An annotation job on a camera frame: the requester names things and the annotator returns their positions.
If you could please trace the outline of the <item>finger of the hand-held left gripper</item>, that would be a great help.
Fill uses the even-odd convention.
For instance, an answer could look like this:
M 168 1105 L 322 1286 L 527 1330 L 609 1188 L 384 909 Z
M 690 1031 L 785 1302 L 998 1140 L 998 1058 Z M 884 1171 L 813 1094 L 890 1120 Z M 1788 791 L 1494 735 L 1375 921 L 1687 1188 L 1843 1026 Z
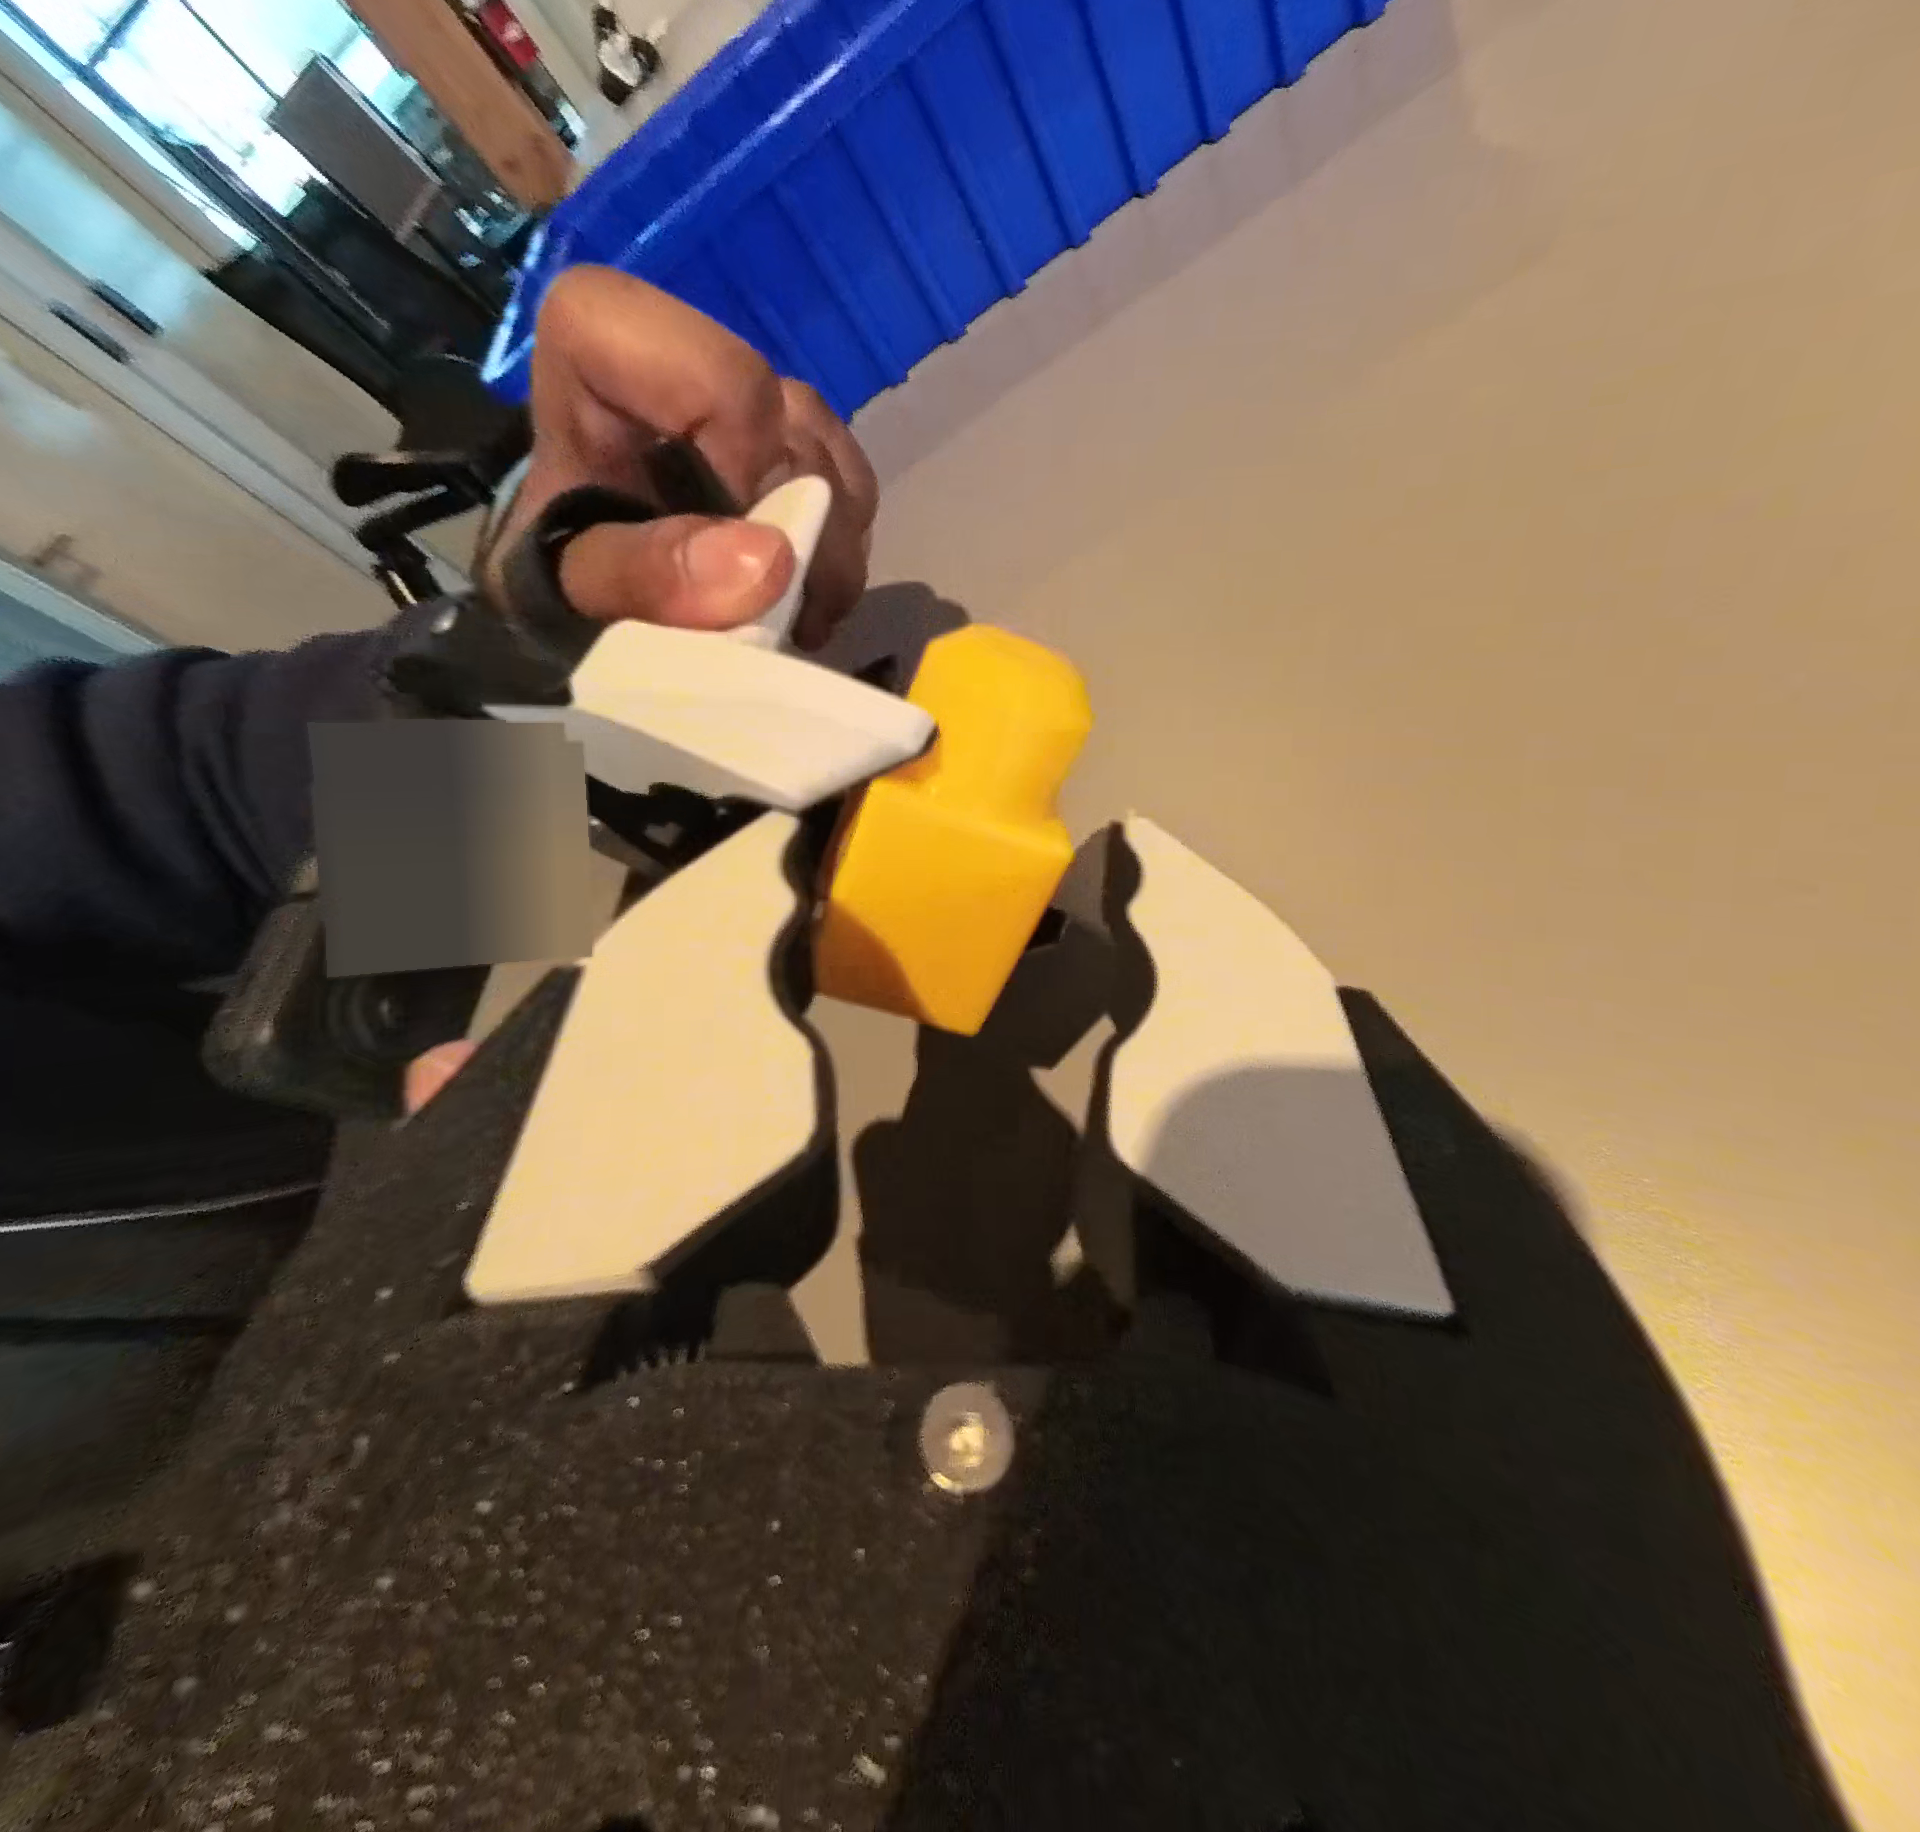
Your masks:
M 924 758 L 937 721 L 781 647 L 613 625 L 570 676 L 569 735 L 619 791 L 809 809 Z

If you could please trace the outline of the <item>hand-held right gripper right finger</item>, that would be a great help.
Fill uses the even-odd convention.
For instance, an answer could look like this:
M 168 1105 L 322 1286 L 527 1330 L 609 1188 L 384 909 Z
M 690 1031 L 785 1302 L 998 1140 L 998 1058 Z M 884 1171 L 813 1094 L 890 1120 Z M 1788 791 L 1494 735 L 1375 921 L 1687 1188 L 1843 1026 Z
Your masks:
M 1090 1179 L 1265 1289 L 1446 1326 L 1455 1298 L 1327 966 L 1146 814 L 1111 824 L 1076 923 L 1113 951 Z

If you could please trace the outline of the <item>yellow single-stud mega block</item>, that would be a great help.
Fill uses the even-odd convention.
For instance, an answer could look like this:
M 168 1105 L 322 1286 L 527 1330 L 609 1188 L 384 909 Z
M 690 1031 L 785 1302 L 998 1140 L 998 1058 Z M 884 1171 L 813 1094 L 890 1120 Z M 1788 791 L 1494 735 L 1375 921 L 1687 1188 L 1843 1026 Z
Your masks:
M 1059 650 L 968 625 L 926 643 L 907 706 L 935 739 L 841 818 L 809 979 L 828 1000 L 975 1036 L 1076 861 L 1059 795 L 1094 693 Z

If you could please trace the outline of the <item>person's left forearm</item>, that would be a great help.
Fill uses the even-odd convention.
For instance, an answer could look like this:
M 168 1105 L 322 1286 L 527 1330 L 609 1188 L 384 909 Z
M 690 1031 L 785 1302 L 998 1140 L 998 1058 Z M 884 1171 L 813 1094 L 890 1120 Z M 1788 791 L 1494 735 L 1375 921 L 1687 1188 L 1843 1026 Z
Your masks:
M 5 977 L 228 977 L 315 845 L 306 729 L 377 716 L 416 625 L 6 676 Z

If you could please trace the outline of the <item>brown wooden panel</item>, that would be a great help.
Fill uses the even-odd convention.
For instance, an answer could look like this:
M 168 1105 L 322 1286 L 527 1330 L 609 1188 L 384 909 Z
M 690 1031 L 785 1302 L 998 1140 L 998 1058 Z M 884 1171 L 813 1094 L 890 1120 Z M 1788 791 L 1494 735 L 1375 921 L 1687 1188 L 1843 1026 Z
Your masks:
M 384 56 L 418 80 L 491 175 L 527 211 L 570 185 L 570 150 L 451 0 L 342 0 Z

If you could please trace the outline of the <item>blue plastic bin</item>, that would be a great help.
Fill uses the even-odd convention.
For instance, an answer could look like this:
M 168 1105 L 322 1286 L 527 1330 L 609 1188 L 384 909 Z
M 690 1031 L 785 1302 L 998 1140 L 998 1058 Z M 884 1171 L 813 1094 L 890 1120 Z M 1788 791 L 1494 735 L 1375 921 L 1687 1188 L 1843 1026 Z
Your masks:
M 1388 0 L 772 0 L 535 228 L 478 365 L 623 270 L 854 414 Z

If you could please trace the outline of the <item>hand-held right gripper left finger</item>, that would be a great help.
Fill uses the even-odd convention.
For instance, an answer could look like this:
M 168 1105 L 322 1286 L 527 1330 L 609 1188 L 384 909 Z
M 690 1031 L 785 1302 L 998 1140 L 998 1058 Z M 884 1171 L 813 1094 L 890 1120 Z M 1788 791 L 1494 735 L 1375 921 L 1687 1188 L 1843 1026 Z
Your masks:
M 577 966 L 471 1248 L 475 1308 L 640 1298 L 826 1140 L 792 1000 L 806 824 L 764 809 L 634 899 Z

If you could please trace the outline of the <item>person's dark jacket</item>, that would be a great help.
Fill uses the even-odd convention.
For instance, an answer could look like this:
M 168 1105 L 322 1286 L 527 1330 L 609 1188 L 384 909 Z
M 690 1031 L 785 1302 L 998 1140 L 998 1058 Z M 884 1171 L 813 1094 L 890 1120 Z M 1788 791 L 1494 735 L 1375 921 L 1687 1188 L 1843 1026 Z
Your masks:
M 330 1128 L 223 1092 L 208 1015 L 5 987 L 5 1549 L 166 1460 L 315 1218 Z

